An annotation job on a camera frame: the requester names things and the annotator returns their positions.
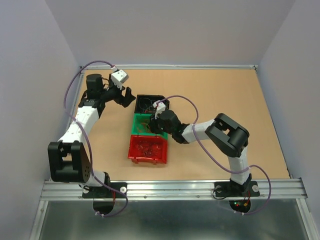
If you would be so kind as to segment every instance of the wooden table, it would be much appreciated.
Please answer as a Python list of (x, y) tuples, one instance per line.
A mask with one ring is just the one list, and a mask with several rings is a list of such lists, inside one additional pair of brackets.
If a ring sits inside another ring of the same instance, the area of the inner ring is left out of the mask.
[[(248, 129), (249, 164), (261, 166), (272, 179), (287, 179), (289, 174), (256, 72), (250, 69), (129, 69), (125, 83), (132, 94), (183, 95), (199, 110), (198, 123), (225, 113)], [(86, 90), (86, 75), (109, 77), (109, 70), (87, 70), (79, 93)], [(111, 180), (226, 180), (230, 174), (220, 169), (197, 142), (185, 145), (168, 140), (166, 165), (135, 164), (127, 159), (135, 101), (127, 108), (109, 102), (95, 123), (89, 139), (95, 170), (108, 172)], [(184, 99), (170, 99), (181, 122), (192, 123), (196, 114)], [(203, 141), (209, 152), (224, 166), (227, 157), (210, 141)], [(254, 179), (265, 178), (252, 169)]]

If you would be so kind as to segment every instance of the red plastic bin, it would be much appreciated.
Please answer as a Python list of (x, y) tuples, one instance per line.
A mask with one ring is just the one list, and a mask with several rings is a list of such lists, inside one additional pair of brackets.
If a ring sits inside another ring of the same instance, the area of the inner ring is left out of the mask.
[(138, 163), (166, 164), (168, 142), (160, 136), (131, 135), (128, 159)]

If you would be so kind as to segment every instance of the green box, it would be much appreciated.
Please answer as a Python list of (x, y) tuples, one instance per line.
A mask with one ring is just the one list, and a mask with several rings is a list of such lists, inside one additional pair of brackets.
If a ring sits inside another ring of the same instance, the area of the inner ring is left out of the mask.
[(159, 136), (168, 140), (168, 134), (162, 132), (161, 134), (154, 134), (148, 129), (148, 123), (150, 122), (151, 114), (135, 113), (133, 116), (132, 135), (143, 135), (143, 136)]

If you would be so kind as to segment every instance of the white wall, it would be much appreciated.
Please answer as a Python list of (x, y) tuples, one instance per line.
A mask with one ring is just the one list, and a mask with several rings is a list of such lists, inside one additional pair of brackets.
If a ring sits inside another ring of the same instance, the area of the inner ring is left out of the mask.
[(295, 0), (46, 0), (76, 60), (258, 64)]
[(44, 0), (2, 1), (0, 22), (0, 238), (26, 240), (78, 64)]
[(320, 1), (297, 0), (258, 76), (289, 171), (302, 177), (320, 229)]

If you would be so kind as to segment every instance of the robotic arm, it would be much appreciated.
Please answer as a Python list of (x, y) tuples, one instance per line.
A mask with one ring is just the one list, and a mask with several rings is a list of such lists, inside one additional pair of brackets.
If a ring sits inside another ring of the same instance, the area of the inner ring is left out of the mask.
[[(177, 115), (166, 109), (162, 102), (155, 102), (155, 114), (150, 117), (149, 128), (151, 132), (159, 134), (162, 131), (172, 135), (179, 144), (199, 140), (211, 140), (228, 157), (232, 172), (243, 171), (248, 168), (247, 146), (249, 132), (227, 115), (220, 113), (215, 119), (194, 125), (181, 123)], [(229, 192), (243, 195), (248, 192), (252, 177), (250, 170), (235, 174), (231, 173)]]
[[(132, 95), (131, 89), (123, 86), (123, 83), (129, 78), (127, 73), (115, 67), (112, 70), (113, 73), (109, 75), (107, 87), (106, 84), (103, 84), (103, 78), (100, 74), (90, 74), (86, 77), (87, 90), (82, 95), (75, 118), (87, 135), (100, 118), (107, 102), (113, 100), (126, 108), (136, 99)], [(48, 157), (53, 181), (80, 183), (88, 187), (102, 186), (91, 174), (90, 161), (84, 143), (83, 132), (73, 121), (58, 141), (49, 144)], [(68, 155), (71, 155), (71, 161), (64, 160)], [(110, 185), (110, 178), (106, 172), (94, 170), (94, 175), (102, 183)]]

